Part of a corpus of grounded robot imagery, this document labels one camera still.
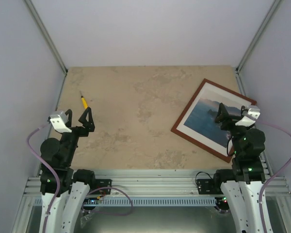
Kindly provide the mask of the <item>yellow handled screwdriver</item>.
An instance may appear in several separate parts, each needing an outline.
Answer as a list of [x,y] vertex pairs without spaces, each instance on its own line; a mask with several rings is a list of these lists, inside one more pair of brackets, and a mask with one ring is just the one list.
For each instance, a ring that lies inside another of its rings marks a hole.
[[80,91],[80,95],[81,95],[81,101],[82,101],[83,107],[84,107],[84,109],[87,109],[88,104],[87,104],[86,99],[81,91]]

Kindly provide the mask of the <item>brown wooden picture frame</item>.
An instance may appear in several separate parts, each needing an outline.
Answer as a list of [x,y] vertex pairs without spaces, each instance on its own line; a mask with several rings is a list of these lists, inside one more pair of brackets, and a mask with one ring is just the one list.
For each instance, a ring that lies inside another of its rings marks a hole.
[[215,123],[220,103],[236,117],[241,115],[242,106],[257,104],[253,99],[204,79],[171,132],[229,163],[232,158],[226,150],[231,150],[231,142],[228,142],[230,133],[221,130],[221,123]]

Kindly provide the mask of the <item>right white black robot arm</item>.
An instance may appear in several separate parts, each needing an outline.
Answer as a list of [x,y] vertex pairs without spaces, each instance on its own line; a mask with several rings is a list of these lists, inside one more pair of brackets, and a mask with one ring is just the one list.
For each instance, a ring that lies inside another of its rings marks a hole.
[[265,195],[265,172],[260,154],[265,150],[265,134],[255,128],[260,109],[241,107],[240,116],[229,114],[219,104],[215,123],[231,136],[234,158],[231,169],[214,174],[213,189],[224,194],[239,233],[273,232]]

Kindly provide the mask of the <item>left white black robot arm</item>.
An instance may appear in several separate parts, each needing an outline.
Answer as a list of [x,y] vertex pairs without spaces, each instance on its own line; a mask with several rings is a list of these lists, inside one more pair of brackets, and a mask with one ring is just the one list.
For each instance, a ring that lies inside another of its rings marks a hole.
[[58,111],[48,118],[60,139],[48,138],[41,147],[40,177],[42,194],[41,233],[72,233],[86,194],[96,190],[93,171],[71,169],[78,140],[95,130],[92,110],[87,107],[79,118],[81,126],[72,126],[72,111]]

